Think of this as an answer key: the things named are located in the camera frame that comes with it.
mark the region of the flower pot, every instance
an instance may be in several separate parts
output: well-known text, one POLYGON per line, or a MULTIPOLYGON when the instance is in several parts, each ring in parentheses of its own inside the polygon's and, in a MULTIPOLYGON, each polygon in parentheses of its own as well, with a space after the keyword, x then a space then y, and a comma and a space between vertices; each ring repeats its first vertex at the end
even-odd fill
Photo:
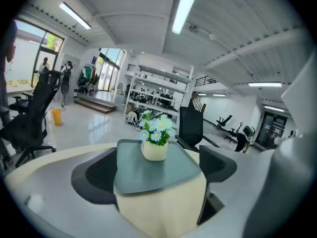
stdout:
POLYGON ((148 141, 142 141, 141 150, 148 161, 163 161, 166 158, 168 142, 164 145, 155 145, 148 141))

